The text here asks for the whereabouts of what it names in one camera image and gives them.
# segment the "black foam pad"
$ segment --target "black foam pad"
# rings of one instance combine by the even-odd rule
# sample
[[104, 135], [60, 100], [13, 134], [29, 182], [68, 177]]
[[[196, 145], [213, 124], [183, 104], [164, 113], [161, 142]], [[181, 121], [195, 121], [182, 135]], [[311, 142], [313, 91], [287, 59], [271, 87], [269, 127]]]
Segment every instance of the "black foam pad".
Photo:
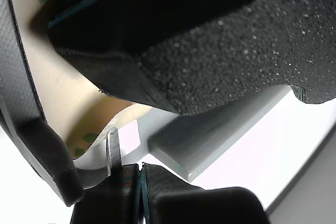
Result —
[[182, 114], [279, 84], [336, 96], [336, 0], [63, 2], [50, 41], [106, 94]]

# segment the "white surface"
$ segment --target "white surface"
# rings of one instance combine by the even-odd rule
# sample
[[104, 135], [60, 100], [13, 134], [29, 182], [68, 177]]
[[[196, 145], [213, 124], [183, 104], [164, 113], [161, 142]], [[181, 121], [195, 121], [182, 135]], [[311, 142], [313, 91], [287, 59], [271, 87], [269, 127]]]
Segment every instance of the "white surface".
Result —
[[[336, 100], [308, 105], [289, 93], [193, 184], [205, 189], [242, 186], [267, 208], [335, 120]], [[121, 138], [129, 137], [124, 133]], [[2, 131], [0, 144], [0, 169], [8, 176], [0, 180], [0, 223], [69, 223], [71, 209], [35, 174]], [[151, 155], [143, 161], [160, 164]]]
[[289, 92], [192, 184], [241, 186], [267, 208], [291, 181], [336, 121], [336, 99], [304, 104]]
[[72, 207], [39, 178], [1, 127], [0, 146], [0, 223], [70, 223]]
[[270, 215], [272, 224], [332, 224], [336, 220], [336, 135]]

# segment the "ribbed black rubber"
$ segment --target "ribbed black rubber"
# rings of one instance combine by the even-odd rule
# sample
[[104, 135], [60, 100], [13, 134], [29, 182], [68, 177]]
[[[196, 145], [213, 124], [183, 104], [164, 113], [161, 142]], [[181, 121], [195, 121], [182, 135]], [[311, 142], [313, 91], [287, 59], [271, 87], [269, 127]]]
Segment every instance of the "ribbed black rubber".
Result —
[[138, 165], [123, 166], [98, 186], [85, 190], [83, 200], [75, 204], [71, 224], [131, 224]]
[[335, 2], [97, 0], [48, 36], [105, 93], [182, 114], [278, 84], [322, 103], [336, 96]]
[[153, 216], [152, 208], [159, 197], [186, 191], [204, 190], [200, 187], [188, 184], [159, 165], [144, 164], [142, 172], [145, 172], [146, 177], [146, 192], [143, 192], [143, 195], [146, 194], [148, 198], [147, 206], [147, 199], [145, 197], [143, 198], [147, 224], [153, 223], [155, 216]]

